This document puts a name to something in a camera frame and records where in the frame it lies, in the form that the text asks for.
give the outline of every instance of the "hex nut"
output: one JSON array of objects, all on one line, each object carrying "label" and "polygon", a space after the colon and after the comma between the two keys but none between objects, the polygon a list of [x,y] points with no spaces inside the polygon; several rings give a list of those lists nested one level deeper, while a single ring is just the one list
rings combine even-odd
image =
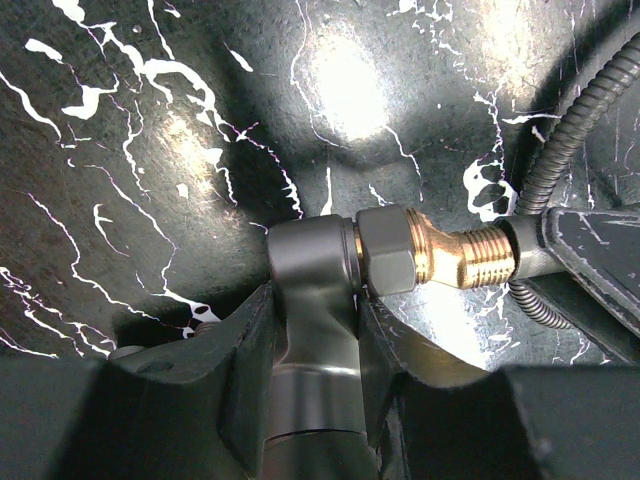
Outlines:
[{"label": "hex nut", "polygon": [[398,205],[358,212],[364,271],[375,296],[411,292],[416,263],[409,221]]}]

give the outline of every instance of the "corrugated metal hose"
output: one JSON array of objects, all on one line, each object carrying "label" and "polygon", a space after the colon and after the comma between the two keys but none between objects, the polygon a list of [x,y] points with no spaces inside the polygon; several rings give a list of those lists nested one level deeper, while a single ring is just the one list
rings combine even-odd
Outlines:
[{"label": "corrugated metal hose", "polygon": [[[629,40],[582,90],[556,125],[524,180],[516,204],[517,215],[541,213],[577,150],[609,107],[640,78],[640,33]],[[550,328],[567,329],[571,323],[544,303],[526,285],[510,282],[511,295],[533,321]]]}]

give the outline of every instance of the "flexible hose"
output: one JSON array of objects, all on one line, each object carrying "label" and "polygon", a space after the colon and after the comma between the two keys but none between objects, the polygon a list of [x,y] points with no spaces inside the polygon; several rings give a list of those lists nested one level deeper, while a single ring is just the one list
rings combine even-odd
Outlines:
[{"label": "flexible hose", "polygon": [[[638,78],[640,33],[635,34],[606,63],[564,114],[525,177],[516,204],[516,215],[539,214],[547,207],[575,153],[609,107]],[[514,281],[509,287],[516,303],[533,321],[551,328],[571,328],[571,324],[560,313],[547,306],[526,285]]]}]

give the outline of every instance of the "gray metal nut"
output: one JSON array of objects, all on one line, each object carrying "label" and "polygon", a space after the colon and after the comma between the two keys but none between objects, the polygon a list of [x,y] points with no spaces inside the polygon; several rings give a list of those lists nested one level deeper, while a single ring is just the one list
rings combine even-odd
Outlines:
[{"label": "gray metal nut", "polygon": [[411,292],[416,263],[409,221],[398,205],[372,208],[356,216],[369,290],[376,296]]}]

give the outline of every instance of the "threaded brass pipe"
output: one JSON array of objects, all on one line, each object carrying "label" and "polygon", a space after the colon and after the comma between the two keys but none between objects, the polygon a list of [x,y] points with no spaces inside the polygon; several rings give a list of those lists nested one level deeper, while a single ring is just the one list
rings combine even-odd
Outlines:
[{"label": "threaded brass pipe", "polygon": [[443,283],[460,289],[507,282],[516,268],[505,233],[495,227],[444,233],[422,213],[407,210],[416,263],[416,282]]}]

